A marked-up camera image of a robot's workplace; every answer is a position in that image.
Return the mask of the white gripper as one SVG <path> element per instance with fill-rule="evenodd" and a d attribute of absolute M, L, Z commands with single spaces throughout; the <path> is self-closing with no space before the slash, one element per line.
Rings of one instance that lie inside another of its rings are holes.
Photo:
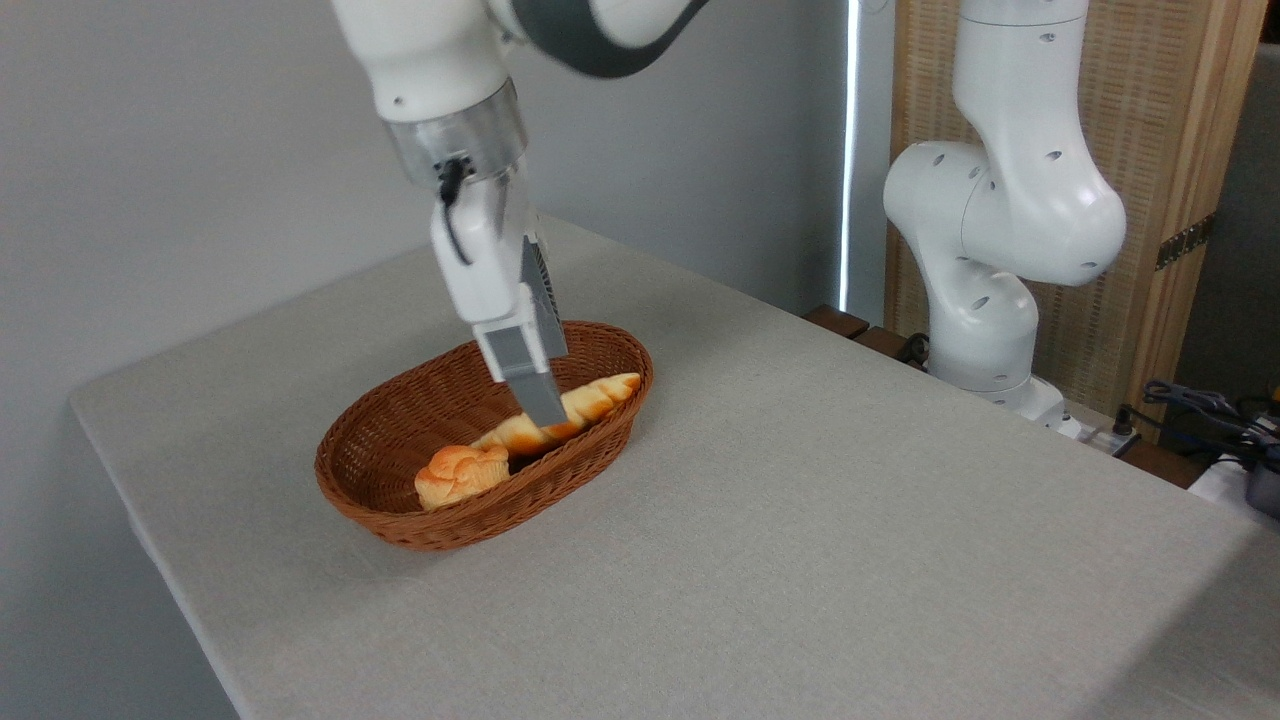
<path fill-rule="evenodd" d="M 443 164 L 439 181 L 431 246 L 458 316 L 535 427 L 566 423 L 550 360 L 568 348 L 541 246 L 526 234 L 524 165 L 481 177 L 470 164 Z"/>

